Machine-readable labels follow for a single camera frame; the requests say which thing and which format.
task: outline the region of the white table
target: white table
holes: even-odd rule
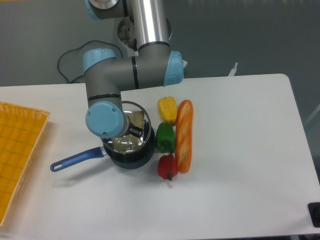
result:
[[[51,112],[0,238],[182,240],[318,233],[307,204],[320,186],[289,79],[282,74],[184,79],[127,91],[153,127],[157,101],[194,105],[190,172],[157,175],[109,157],[59,172],[50,164],[102,146],[87,129],[84,84],[0,87],[0,101]]]

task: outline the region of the black object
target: black object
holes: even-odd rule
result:
[[[115,44],[113,44],[113,43],[110,43],[110,42],[106,42],[106,41],[100,41],[100,40],[91,40],[91,41],[86,42],[85,44],[83,44],[82,46],[80,46],[80,47],[78,47],[78,48],[75,48],[75,49],[66,51],[64,54],[62,54],[62,55],[60,56],[60,58],[59,58],[59,60],[58,60],[58,63],[57,63],[57,69],[58,69],[58,72],[62,75],[62,77],[64,77],[64,79],[67,80],[67,83],[68,83],[68,84],[77,83],[76,80],[78,80],[79,78],[82,78],[83,75],[77,76],[75,79],[73,79],[72,81],[70,81],[70,80],[60,71],[60,64],[59,64],[59,63],[60,63],[60,60],[63,58],[64,55],[66,55],[66,54],[68,54],[68,53],[71,53],[71,52],[73,52],[73,51],[81,50],[83,47],[85,47],[86,45],[91,44],[91,43],[100,43],[100,44],[107,44],[107,45],[113,46],[113,47],[115,47],[115,48],[117,48],[117,49],[119,50],[119,52],[120,52],[120,54],[121,54],[121,58],[124,57],[121,49],[120,49],[117,45],[115,45]]]
[[[308,209],[313,226],[316,228],[320,228],[320,202],[309,203]]]
[[[111,150],[107,143],[103,143],[106,153],[110,156],[111,160],[121,168],[124,169],[137,169],[145,165],[154,154],[155,150],[155,131],[151,128],[150,137],[145,144],[138,150],[133,152],[116,152]]]

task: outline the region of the yellow plastic tray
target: yellow plastic tray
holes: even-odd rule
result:
[[[0,227],[50,113],[0,102]]]

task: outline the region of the metal arm tube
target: metal arm tube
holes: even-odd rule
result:
[[[139,50],[152,42],[168,44],[168,27],[162,0],[133,0],[132,10]]]

